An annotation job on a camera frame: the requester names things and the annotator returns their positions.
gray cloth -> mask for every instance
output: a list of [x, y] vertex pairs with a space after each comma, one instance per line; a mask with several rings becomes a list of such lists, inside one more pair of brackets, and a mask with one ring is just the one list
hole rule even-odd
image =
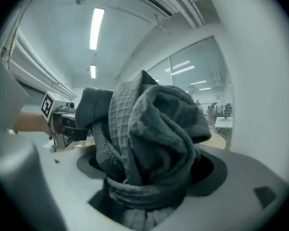
[[[193, 143], [210, 138], [206, 119], [183, 90], [160, 86], [145, 71], [120, 84], [109, 104], [99, 100], [107, 97], [85, 89], [76, 124], [92, 125], [96, 161], [109, 176], [109, 195], [130, 208], [120, 222], [150, 230], [184, 198], [191, 166], [200, 158]], [[108, 118], [101, 115], [105, 110]]]

ceiling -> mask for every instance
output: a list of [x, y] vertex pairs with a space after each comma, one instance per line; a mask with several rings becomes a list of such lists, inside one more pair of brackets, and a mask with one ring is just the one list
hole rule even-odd
[[[138, 0], [86, 0], [83, 5], [75, 1], [34, 0], [26, 13], [26, 21], [33, 20], [40, 28], [45, 48], [73, 76], [88, 75], [89, 66], [94, 64], [97, 79], [115, 79], [142, 40], [156, 28], [162, 29], [158, 25], [170, 21]], [[97, 50], [90, 50], [95, 8], [103, 8], [105, 13]]]

ceiling light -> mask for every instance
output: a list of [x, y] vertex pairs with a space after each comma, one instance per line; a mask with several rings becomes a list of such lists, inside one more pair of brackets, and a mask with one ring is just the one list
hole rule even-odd
[[181, 69], [181, 70], [179, 70], [179, 71], [177, 71], [177, 72], [172, 73], [171, 75], [177, 75], [177, 74], [179, 74], [179, 73], [185, 72], [185, 71], [190, 70], [190, 69], [193, 69], [193, 68], [195, 68], [195, 67], [194, 67], [194, 66], [186, 67], [186, 68], [184, 68], [184, 69]]
[[177, 67], [181, 67], [181, 66], [183, 66], [183, 65], [185, 65], [185, 64], [188, 64], [188, 63], [190, 63], [190, 62], [191, 62], [190, 60], [187, 60], [187, 61], [185, 61], [185, 62], [183, 62], [183, 63], [180, 63], [180, 64], [172, 67], [172, 69], [175, 69], [175, 68], [177, 68]]
[[204, 81], [200, 81], [200, 82], [195, 82], [195, 83], [192, 83], [191, 85], [200, 84], [200, 83], [204, 83], [204, 82], [207, 82], [207, 81], [204, 80]]
[[91, 78], [95, 79], [95, 65], [90, 66]]
[[96, 50], [98, 33], [100, 31], [102, 18], [105, 10], [94, 9], [92, 23], [91, 23], [91, 33], [90, 33], [90, 49]]

